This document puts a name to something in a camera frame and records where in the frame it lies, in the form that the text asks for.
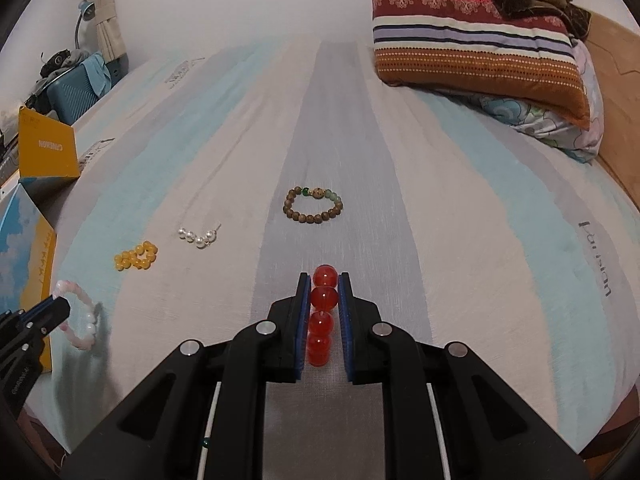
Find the striped bed sheet mattress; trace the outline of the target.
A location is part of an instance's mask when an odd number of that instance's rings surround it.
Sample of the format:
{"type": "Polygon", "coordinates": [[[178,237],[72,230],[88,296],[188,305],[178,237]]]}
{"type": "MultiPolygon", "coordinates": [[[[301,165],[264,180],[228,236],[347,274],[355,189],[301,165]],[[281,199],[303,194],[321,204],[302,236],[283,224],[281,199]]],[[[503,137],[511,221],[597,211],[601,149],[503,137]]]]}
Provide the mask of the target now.
{"type": "Polygon", "coordinates": [[[466,342],[573,448],[639,376],[639,214],[583,164],[450,99],[392,88],[358,42],[160,58],[76,122],[53,276],[101,307],[52,339],[39,414],[73,448],[175,346],[262,318],[329,263],[383,318],[466,342]]]}

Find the blue desk lamp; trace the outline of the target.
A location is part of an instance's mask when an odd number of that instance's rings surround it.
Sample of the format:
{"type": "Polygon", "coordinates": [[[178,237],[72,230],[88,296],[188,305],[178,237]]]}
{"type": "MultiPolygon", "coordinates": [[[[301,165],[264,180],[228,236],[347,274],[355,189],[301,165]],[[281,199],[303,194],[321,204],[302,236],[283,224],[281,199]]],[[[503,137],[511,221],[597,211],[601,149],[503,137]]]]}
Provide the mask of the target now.
{"type": "Polygon", "coordinates": [[[96,16],[96,4],[93,1],[82,0],[80,3],[78,3],[78,11],[79,11],[78,19],[76,21],[75,30],[74,30],[75,49],[80,48],[80,41],[79,41],[80,26],[82,23],[90,22],[94,19],[94,17],[96,16]]]}

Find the wooden headboard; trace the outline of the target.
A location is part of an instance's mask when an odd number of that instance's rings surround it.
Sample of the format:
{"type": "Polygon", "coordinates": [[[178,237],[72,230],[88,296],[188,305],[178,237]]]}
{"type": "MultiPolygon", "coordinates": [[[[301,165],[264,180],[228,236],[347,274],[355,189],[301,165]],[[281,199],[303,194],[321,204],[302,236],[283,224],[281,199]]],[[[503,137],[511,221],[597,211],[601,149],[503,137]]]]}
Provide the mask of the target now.
{"type": "Polygon", "coordinates": [[[599,162],[639,203],[640,37],[601,14],[593,14],[586,46],[604,104],[604,137],[599,162]]]}

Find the blue yellow cardboard box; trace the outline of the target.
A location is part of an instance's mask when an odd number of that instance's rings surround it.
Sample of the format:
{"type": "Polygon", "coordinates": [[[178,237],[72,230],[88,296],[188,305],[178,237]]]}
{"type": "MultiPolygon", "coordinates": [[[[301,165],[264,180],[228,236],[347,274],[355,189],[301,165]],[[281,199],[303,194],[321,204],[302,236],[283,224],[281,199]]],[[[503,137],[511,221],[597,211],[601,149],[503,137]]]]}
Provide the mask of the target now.
{"type": "Polygon", "coordinates": [[[79,176],[74,129],[21,108],[18,169],[1,200],[2,311],[27,311],[50,295],[56,234],[38,203],[79,176]]]}

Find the striped red orange pillow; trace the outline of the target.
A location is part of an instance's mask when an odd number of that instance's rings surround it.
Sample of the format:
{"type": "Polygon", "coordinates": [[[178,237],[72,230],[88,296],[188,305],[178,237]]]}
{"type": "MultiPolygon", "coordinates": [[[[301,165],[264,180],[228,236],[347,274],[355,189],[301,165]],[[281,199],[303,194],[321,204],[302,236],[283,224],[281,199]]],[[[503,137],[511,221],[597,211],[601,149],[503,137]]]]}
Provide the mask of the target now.
{"type": "Polygon", "coordinates": [[[503,18],[492,0],[371,0],[374,67],[390,86],[511,98],[589,125],[563,22],[503,18]]]}

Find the beige curtain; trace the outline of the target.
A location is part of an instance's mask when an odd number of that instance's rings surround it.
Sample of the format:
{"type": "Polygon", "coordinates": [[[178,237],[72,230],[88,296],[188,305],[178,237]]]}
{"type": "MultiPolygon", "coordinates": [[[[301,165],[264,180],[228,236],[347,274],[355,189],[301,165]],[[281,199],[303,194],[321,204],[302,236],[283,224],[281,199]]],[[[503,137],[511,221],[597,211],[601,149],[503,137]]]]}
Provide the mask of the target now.
{"type": "Polygon", "coordinates": [[[120,31],[115,0],[92,0],[96,6],[96,39],[106,62],[126,54],[126,44],[120,31]]]}

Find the teal suitcase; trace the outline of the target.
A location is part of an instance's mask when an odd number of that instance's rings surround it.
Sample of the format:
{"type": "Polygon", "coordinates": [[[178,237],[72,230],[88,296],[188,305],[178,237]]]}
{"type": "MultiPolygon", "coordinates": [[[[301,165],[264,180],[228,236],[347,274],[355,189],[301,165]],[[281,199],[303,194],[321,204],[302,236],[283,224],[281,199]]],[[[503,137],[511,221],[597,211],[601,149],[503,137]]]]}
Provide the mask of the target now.
{"type": "Polygon", "coordinates": [[[47,99],[58,120],[73,125],[106,96],[128,74],[128,70],[126,54],[111,61],[107,61],[100,52],[90,54],[47,85],[47,99]]]}

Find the floral light pillow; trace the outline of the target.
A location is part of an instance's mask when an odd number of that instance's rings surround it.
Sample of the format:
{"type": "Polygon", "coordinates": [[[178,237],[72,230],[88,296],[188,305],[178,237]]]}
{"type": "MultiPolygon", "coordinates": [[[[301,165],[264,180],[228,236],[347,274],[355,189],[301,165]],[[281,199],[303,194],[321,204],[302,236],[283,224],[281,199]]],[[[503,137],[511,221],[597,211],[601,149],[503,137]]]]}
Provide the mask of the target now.
{"type": "Polygon", "coordinates": [[[572,40],[578,72],[586,89],[589,126],[578,128],[554,110],[511,98],[446,90],[446,96],[479,110],[519,133],[557,148],[578,162],[590,162],[599,154],[604,136],[604,104],[596,70],[586,45],[572,40]]]}

